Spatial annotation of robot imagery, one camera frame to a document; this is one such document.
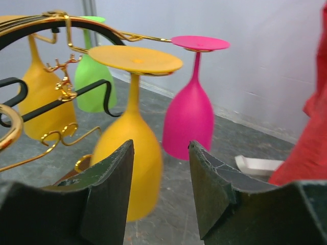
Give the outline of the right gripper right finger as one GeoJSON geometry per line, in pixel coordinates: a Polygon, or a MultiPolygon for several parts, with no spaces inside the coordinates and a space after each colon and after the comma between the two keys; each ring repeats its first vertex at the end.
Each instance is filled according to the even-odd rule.
{"type": "Polygon", "coordinates": [[[200,239],[205,244],[326,244],[326,181],[276,186],[189,144],[200,239]]]}

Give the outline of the pink plastic goblet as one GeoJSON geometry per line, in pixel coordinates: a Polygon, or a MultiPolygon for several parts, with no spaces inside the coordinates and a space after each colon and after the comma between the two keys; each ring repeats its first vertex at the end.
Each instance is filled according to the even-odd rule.
{"type": "Polygon", "coordinates": [[[187,85],[172,99],[163,124],[162,147],[172,157],[189,160],[188,146],[195,140],[211,149],[215,115],[199,81],[201,54],[229,48],[229,42],[205,36],[177,36],[174,45],[195,52],[193,74],[187,85]]]}

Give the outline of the orange plastic goblet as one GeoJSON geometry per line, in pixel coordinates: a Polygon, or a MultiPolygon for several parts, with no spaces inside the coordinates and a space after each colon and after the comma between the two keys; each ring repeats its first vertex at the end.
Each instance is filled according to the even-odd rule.
{"type": "MultiPolygon", "coordinates": [[[[47,65],[44,65],[39,56],[35,38],[31,36],[27,36],[27,38],[31,51],[31,65],[22,78],[28,86],[28,95],[18,103],[21,115],[53,102],[61,95],[61,92],[55,89],[56,80],[61,78],[55,74],[55,71],[47,73],[42,69],[47,65]]],[[[24,131],[30,138],[40,140],[44,134],[50,131],[59,131],[62,137],[72,136],[76,126],[77,119],[74,104],[71,101],[24,122],[24,131]]]]}
{"type": "Polygon", "coordinates": [[[101,64],[130,73],[126,110],[101,134],[90,164],[99,163],[125,141],[133,141],[134,160],[127,211],[127,221],[133,222],[147,216],[156,206],[163,168],[160,144],[139,111],[140,77],[167,76],[179,70],[183,62],[158,50],[125,45],[97,46],[88,54],[101,64]]]}

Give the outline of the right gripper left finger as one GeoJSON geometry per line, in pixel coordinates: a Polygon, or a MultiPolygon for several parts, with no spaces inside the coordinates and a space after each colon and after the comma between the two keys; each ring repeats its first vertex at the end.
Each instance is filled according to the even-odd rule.
{"type": "Polygon", "coordinates": [[[1,244],[122,244],[134,147],[57,185],[1,182],[1,244]]]}

